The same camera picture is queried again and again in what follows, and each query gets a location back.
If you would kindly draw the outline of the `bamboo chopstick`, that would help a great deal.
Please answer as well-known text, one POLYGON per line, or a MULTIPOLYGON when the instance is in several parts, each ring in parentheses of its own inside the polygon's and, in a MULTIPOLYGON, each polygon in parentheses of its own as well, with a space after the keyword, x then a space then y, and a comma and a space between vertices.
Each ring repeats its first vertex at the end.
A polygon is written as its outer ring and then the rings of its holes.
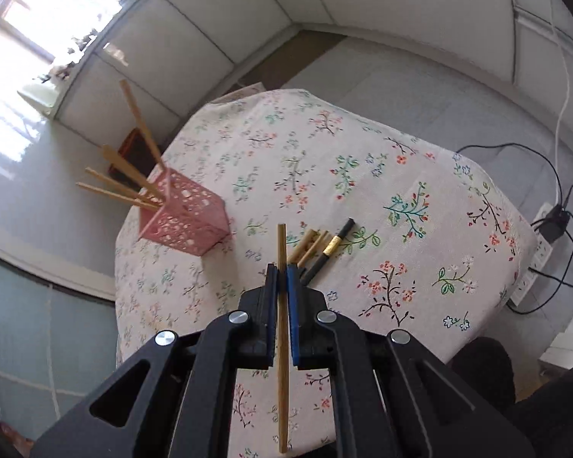
POLYGON ((144 142, 146 143, 147 147, 149 148, 153 158, 157 166, 162 170, 163 173, 167 171, 167 167, 163 162, 161 157, 161 153, 155 140, 153 139, 153 134, 151 133, 150 128, 148 127, 146 121, 141 115, 141 109, 139 108, 136 98, 133 95, 131 87, 127 80, 119 80, 120 88, 125 96, 127 105, 129 106, 130 112, 132 113, 134 120, 136 122, 137 129, 141 133, 141 136, 144 138, 144 142))
POLYGON ((319 248, 324 244, 327 236, 328 232, 323 231, 319 233, 319 236, 317 236, 317 238, 314 239, 314 242, 312 242, 312 244, 307 248, 307 250, 301 256, 301 258, 299 258, 299 261, 297 261, 297 266, 300 269, 303 269, 306 263, 316 255, 319 248))
POLYGON ((91 175, 92 177, 98 179, 99 181, 101 181, 102 183, 108 185, 109 187, 112 187, 113 189, 116 189, 117 191, 121 191, 122 194, 126 195, 126 197, 134 197, 136 198, 138 201, 147 203, 147 204, 151 204, 151 205, 155 205, 158 206, 159 203, 157 201, 154 201, 151 197, 148 197, 147 195, 144 194, 140 194, 138 191, 134 191, 133 189, 129 188, 128 186, 108 177, 105 175, 102 175, 100 173, 98 173, 97 171, 95 171, 94 169, 91 168, 85 168, 84 171, 88 174, 91 175))
POLYGON ((116 194, 115 192, 101 189, 99 187, 92 186, 89 184, 76 182, 76 186, 81 188, 81 189, 84 189, 88 192, 93 192, 93 194, 104 195, 105 197, 109 197, 112 200, 116 200, 116 201, 131 205, 131 206, 135 206, 138 208, 143 208, 143 209, 150 210, 150 211, 158 211, 160 209, 159 206, 154 205, 152 203, 146 203, 144 201, 139 200, 138 198, 126 197, 126 195, 116 194))
POLYGON ((315 229, 307 229, 306 233, 298 242, 296 247, 288 255, 286 263, 288 265, 298 264, 301 258, 303 258, 303 255, 307 253, 308 248, 314 244, 316 239, 317 231, 315 229))
POLYGON ((103 145, 101 147, 101 152, 105 160, 109 161, 130 180, 138 184, 140 187, 144 187, 146 191, 153 194, 154 197, 158 198, 158 200, 163 202, 165 201, 165 195, 160 191, 160 189, 155 184, 151 183, 138 169, 135 169, 134 166, 132 166, 132 164, 125 158, 119 155, 114 148, 109 145, 103 145))
POLYGON ((287 227, 277 226, 277 415, 278 449, 281 454, 288 452, 288 298, 285 292, 285 269, 287 268, 287 227))

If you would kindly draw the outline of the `black gold-banded chopstick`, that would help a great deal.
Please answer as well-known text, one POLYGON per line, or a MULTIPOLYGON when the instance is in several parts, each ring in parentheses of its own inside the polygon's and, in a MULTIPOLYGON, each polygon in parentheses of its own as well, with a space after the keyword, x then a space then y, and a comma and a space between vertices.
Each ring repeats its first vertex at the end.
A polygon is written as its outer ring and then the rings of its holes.
POLYGON ((353 218, 349 218, 342 229, 329 241, 321 252, 319 258, 314 262, 314 265, 312 265, 311 268, 301 276, 301 284, 303 286, 308 286, 314 280, 314 277, 320 273, 332 257, 332 254, 342 243, 342 240, 345 239, 346 236, 348 236, 348 233, 353 229, 354 225, 355 220, 353 218))

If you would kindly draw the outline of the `bamboo chopstick on table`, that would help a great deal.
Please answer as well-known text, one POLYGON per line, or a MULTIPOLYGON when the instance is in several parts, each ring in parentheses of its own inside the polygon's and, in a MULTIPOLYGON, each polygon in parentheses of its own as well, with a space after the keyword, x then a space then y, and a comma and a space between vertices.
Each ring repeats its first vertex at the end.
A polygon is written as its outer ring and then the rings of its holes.
POLYGON ((298 264, 301 258, 303 258, 303 255, 307 253, 308 248, 314 244, 316 239, 317 231, 315 229, 307 229, 306 233, 298 242, 296 247, 288 255, 286 263, 288 265, 298 264))
POLYGON ((303 269, 306 263, 316 255, 319 248, 324 244, 327 236, 328 232, 323 231, 319 233, 319 236, 317 236, 317 238, 314 239, 314 242, 312 242, 312 244, 307 248, 307 250, 301 256, 301 258, 299 258, 299 261, 297 261, 297 266, 300 269, 303 269))

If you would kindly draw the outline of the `pink perforated plastic basket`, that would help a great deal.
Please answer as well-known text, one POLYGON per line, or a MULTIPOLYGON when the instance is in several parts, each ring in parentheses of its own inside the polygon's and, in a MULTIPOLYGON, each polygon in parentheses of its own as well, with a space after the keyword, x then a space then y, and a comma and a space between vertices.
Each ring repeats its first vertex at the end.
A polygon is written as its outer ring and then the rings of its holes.
POLYGON ((202 256, 230 233, 223 199, 173 169, 154 181, 165 196, 158 210, 139 209, 139 239, 202 256))

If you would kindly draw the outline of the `floral tablecloth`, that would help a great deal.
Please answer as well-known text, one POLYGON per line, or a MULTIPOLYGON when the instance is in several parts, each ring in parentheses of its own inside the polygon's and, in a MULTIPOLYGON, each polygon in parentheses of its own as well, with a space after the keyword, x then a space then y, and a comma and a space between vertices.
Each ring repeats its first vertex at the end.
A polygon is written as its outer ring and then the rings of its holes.
POLYGON ((157 332, 187 335, 236 309, 307 229, 324 244, 355 220, 311 285, 364 331, 408 331, 450 360, 499 311, 529 266, 530 223, 474 161, 301 89, 203 106, 163 156, 224 201, 230 233, 202 256, 116 241, 117 355, 157 332))

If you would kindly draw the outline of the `brown waste bin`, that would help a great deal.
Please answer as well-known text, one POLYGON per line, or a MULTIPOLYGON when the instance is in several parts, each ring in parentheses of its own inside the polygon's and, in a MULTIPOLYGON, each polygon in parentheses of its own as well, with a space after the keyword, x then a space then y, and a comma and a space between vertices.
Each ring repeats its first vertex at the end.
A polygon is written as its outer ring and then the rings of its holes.
POLYGON ((151 149, 137 127, 134 127, 127 135, 118 153, 144 176, 149 176, 156 166, 151 149))

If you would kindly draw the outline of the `white power strip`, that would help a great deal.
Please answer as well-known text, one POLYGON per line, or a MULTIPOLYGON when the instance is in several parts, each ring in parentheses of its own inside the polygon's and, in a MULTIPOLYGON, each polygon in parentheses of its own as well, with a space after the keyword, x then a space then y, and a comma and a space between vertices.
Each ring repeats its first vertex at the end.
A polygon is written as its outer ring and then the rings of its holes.
POLYGON ((523 302, 525 297, 528 295, 532 289, 533 284, 536 281, 537 275, 533 272, 533 269, 541 271, 552 254, 552 245, 540 235, 537 228, 541 225, 542 221, 547 217, 547 214, 554 208, 551 203, 544 203, 539 208, 535 219, 532 223, 534 229, 536 243, 534 254, 532 255, 529 268, 524 272, 515 286, 515 291, 512 293, 509 304, 513 307, 517 307, 523 302))

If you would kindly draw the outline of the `dark floor mat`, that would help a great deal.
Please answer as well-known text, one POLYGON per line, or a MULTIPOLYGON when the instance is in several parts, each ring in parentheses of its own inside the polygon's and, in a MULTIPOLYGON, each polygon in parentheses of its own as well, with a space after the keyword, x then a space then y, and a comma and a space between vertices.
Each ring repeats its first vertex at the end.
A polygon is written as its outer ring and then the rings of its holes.
POLYGON ((302 30, 240 77, 237 85, 261 83, 266 90, 279 89, 344 39, 341 34, 302 30))

